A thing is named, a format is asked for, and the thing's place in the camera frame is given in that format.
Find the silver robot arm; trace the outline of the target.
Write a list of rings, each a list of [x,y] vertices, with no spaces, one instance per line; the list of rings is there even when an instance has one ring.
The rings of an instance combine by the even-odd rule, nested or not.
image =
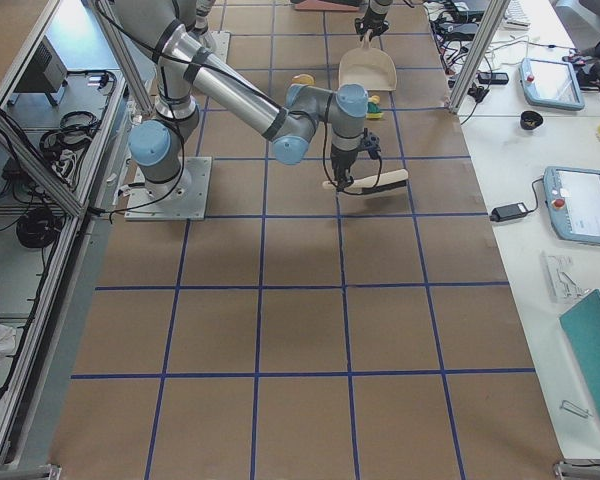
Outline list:
[[[364,122],[368,93],[359,84],[336,91],[308,85],[290,87],[279,105],[222,61],[206,42],[210,1],[116,1],[102,18],[131,40],[158,70],[157,113],[184,121],[197,107],[197,89],[257,131],[273,147],[276,160],[295,165],[304,159],[319,124],[330,126],[332,181],[342,192],[353,183],[351,167],[360,152],[377,157],[377,139]]]
[[[291,1],[291,4],[300,10],[307,11],[358,11],[362,5],[361,1]],[[389,22],[386,16],[390,10],[392,1],[376,1],[367,2],[367,7],[364,15],[361,18],[354,20],[354,28],[360,40],[371,40],[374,37],[383,35],[389,29]],[[198,1],[196,4],[196,16],[191,25],[187,27],[195,35],[201,36],[208,32],[207,16],[211,8],[215,5],[215,1]]]

